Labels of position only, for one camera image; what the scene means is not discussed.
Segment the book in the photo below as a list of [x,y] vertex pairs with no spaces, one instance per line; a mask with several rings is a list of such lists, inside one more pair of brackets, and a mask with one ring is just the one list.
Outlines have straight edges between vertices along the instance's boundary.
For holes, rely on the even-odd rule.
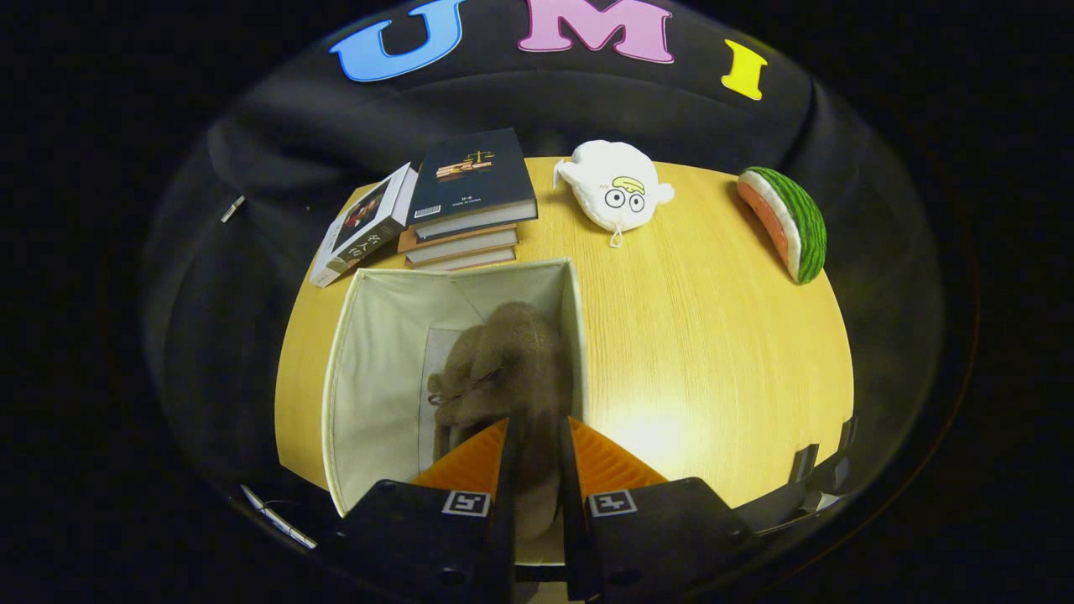
[[497,249],[487,249],[476,254],[453,256],[446,260],[436,260],[416,268],[420,268],[422,271],[458,271],[459,269],[471,269],[474,267],[483,267],[495,262],[507,262],[514,259],[514,246],[512,245]]
[[411,263],[420,264],[439,258],[517,243],[519,243],[519,231],[514,225],[469,231],[425,243],[418,243],[418,233],[415,232],[413,227],[410,227],[400,235],[398,251],[406,254],[406,259]]
[[408,226],[419,242],[537,218],[513,128],[442,141],[425,154]]
[[309,283],[326,287],[406,230],[418,173],[406,163],[364,195],[355,190],[317,251]]

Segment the letter u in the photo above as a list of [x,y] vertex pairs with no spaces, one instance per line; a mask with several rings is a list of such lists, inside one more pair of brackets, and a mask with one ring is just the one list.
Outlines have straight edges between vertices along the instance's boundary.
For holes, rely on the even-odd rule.
[[389,55],[380,32],[392,24],[380,21],[351,33],[332,46],[330,53],[339,55],[339,64],[347,77],[355,82],[376,82],[421,69],[437,61],[454,49],[463,38],[459,4],[466,0],[434,0],[410,11],[422,15],[429,39],[424,44],[402,55]]

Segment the watermelon slice plush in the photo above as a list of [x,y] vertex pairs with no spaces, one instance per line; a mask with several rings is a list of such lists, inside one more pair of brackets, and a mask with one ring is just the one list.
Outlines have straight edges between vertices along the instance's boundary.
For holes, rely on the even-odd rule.
[[807,284],[821,274],[828,231],[813,198],[797,183],[770,168],[746,168],[738,192],[772,238],[790,278]]

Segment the round wooden table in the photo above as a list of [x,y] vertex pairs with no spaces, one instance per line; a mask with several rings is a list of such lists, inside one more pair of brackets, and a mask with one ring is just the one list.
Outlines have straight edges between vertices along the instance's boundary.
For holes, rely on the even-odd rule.
[[[839,304],[823,272],[790,279],[736,177],[656,162],[674,199],[611,248],[569,186],[552,190],[560,159],[526,160],[540,218],[519,226],[518,257],[577,265],[586,423],[668,479],[705,479],[731,507],[787,484],[800,449],[818,444],[816,463],[836,452],[854,406]],[[393,250],[360,265],[403,269]],[[280,463],[322,488],[324,370],[351,278],[303,283],[276,379]]]

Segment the yellow letter i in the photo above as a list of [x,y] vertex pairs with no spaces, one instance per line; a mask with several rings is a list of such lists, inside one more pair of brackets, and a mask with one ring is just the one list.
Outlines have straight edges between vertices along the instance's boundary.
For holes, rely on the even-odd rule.
[[760,68],[768,64],[768,61],[738,42],[730,40],[724,40],[724,42],[731,47],[734,56],[731,57],[731,72],[723,76],[720,82],[739,95],[759,101],[760,88],[757,88],[757,85],[760,84]]

